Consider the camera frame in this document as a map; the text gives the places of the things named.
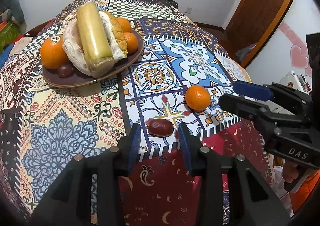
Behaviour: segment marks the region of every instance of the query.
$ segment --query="large orange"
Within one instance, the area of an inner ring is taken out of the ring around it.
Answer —
[[[47,69],[58,69],[68,63],[68,56],[62,48],[63,35],[47,38],[40,49],[41,61]]]
[[[138,49],[137,37],[130,32],[125,32],[124,38],[125,38],[125,41],[127,42],[127,45],[128,45],[128,54],[130,55],[130,54],[135,53]]]
[[[131,32],[130,22],[125,18],[117,18],[123,32]]]
[[[190,86],[186,92],[185,100],[187,105],[196,111],[205,110],[211,102],[209,92],[200,85]]]

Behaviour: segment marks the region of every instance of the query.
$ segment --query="plate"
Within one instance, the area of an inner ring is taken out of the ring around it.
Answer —
[[[72,76],[67,78],[60,78],[56,70],[50,70],[50,69],[46,69],[45,67],[42,67],[42,76],[44,80],[53,87],[70,88],[70,87],[78,87],[82,85],[94,84],[96,82],[99,82],[103,79],[109,78],[111,76],[114,76],[115,74],[122,72],[127,67],[132,65],[139,58],[139,56],[144,52],[143,38],[138,32],[134,30],[132,30],[131,32],[135,34],[135,36],[138,39],[138,50],[132,55],[128,56],[127,58],[121,59],[120,61],[118,61],[113,66],[113,68],[103,77],[93,78],[81,73],[78,69],[75,68],[75,72],[73,73]]]

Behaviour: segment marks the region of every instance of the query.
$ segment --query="electrical socket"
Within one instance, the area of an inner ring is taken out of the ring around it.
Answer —
[[[192,10],[192,8],[189,8],[189,7],[188,7],[188,8],[186,9],[185,13],[191,13],[191,10]]]

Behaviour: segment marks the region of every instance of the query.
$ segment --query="hand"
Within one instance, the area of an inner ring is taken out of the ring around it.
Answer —
[[[286,160],[282,170],[283,179],[288,183],[292,183],[294,179],[297,179],[298,175],[297,164]]]

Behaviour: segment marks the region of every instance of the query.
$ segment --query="patchwork tablecloth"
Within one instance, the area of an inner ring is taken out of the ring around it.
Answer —
[[[86,1],[127,18],[144,38],[144,54],[123,73],[99,83],[52,88],[42,78],[39,49],[46,38],[63,34]],[[261,135],[251,122],[218,105],[221,95],[235,94],[233,82],[246,81],[246,74],[215,37],[188,22],[176,2],[75,0],[36,37],[24,37],[7,50],[9,58],[0,71],[0,185],[16,216],[28,219],[75,154],[100,154],[116,145],[134,122],[142,127],[140,163],[129,178],[119,179],[127,225],[194,224],[201,182],[183,165],[177,137],[181,122],[217,152],[245,154],[271,182]],[[203,112],[193,112],[184,101],[193,84],[204,86],[211,95]],[[174,133],[164,138],[150,135],[146,125],[154,118],[170,120]],[[93,222],[95,180],[94,176]],[[224,190],[224,222],[228,222],[226,178]]]

